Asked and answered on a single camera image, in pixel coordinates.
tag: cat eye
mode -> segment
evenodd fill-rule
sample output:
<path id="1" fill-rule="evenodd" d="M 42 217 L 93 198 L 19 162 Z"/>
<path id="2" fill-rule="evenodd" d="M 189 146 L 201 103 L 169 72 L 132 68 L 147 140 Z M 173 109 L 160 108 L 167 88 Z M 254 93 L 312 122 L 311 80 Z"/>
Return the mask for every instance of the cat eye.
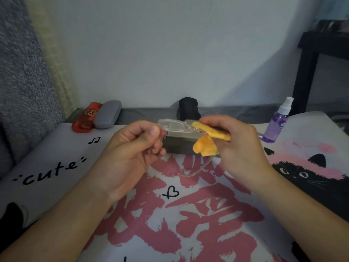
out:
<path id="1" fill-rule="evenodd" d="M 283 174 L 285 174 L 285 175 L 289 175 L 289 173 L 288 173 L 285 169 L 283 169 L 283 168 L 280 168 L 280 171 L 281 171 Z"/>
<path id="2" fill-rule="evenodd" d="M 309 174 L 306 172 L 300 172 L 299 175 L 304 178 L 307 178 L 309 176 Z"/>

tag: forearm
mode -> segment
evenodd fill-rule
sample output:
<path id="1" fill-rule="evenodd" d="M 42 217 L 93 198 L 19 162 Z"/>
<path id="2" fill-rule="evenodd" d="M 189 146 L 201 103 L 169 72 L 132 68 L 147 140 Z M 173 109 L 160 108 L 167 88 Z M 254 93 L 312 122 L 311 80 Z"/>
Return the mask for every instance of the forearm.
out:
<path id="1" fill-rule="evenodd" d="M 7 248 L 0 261 L 75 261 L 111 205 L 106 194 L 82 179 Z"/>
<path id="2" fill-rule="evenodd" d="M 316 262 L 347 261 L 349 224 L 273 169 L 251 189 Z"/>

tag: curtain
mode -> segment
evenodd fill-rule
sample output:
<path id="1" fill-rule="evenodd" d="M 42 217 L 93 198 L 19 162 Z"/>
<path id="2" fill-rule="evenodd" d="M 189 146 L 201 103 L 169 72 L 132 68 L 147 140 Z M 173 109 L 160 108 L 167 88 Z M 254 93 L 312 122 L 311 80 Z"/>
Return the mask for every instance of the curtain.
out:
<path id="1" fill-rule="evenodd" d="M 0 174 L 63 120 L 24 0 L 0 0 Z"/>
<path id="2" fill-rule="evenodd" d="M 57 28 L 45 9 L 45 0 L 24 0 L 30 20 L 41 45 L 46 64 L 49 68 L 59 102 L 65 118 L 78 107 L 75 84 L 69 72 L 68 62 L 64 57 L 62 42 Z"/>

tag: person's left hand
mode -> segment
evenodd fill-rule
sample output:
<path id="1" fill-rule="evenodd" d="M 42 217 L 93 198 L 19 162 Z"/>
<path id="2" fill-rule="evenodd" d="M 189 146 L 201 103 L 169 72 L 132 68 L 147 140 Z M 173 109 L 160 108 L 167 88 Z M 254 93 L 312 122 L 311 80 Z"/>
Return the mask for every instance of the person's left hand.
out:
<path id="1" fill-rule="evenodd" d="M 86 178 L 115 202 L 141 179 L 148 166 L 164 156 L 165 131 L 140 120 L 117 131 Z"/>

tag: black cat illustration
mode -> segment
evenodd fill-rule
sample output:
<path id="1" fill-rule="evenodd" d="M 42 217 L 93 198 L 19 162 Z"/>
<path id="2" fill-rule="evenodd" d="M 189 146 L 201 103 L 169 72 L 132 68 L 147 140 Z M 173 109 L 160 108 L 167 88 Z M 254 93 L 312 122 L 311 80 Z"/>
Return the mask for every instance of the black cat illustration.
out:
<path id="1" fill-rule="evenodd" d="M 0 253 L 24 234 L 32 224 L 24 228 L 24 215 L 20 207 L 14 202 L 7 204 L 6 211 L 0 219 Z"/>
<path id="2" fill-rule="evenodd" d="M 274 151 L 264 148 L 268 156 Z M 326 158 L 323 154 L 316 154 L 308 159 L 309 162 L 326 167 Z M 349 177 L 342 179 L 326 178 L 313 171 L 296 165 L 292 162 L 278 162 L 273 168 L 292 184 L 303 190 L 319 203 L 349 222 Z"/>

